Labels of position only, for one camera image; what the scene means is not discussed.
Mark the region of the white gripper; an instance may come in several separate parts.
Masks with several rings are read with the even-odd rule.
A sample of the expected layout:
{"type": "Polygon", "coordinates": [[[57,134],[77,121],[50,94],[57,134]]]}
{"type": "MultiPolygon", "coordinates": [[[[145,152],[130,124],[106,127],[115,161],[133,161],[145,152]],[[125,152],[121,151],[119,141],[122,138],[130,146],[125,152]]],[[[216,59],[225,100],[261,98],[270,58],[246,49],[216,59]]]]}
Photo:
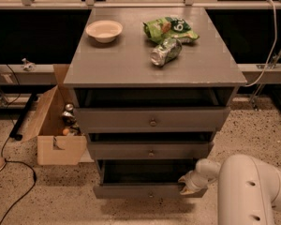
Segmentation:
{"type": "Polygon", "coordinates": [[[213,183],[214,177],[210,174],[203,174],[196,171],[190,171],[178,179],[178,183],[183,183],[185,186],[180,191],[181,195],[190,195],[196,193],[209,184],[213,183]]]}

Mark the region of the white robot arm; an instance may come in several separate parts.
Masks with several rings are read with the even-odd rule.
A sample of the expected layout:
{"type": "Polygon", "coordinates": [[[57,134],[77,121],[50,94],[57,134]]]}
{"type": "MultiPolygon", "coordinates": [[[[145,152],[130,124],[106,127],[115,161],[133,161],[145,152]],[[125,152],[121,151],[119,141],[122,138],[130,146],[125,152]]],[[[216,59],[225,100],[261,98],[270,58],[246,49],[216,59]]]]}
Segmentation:
{"type": "Polygon", "coordinates": [[[203,158],[179,182],[182,195],[217,183],[218,225],[275,225],[274,212],[281,212],[281,170],[255,157],[203,158]]]}

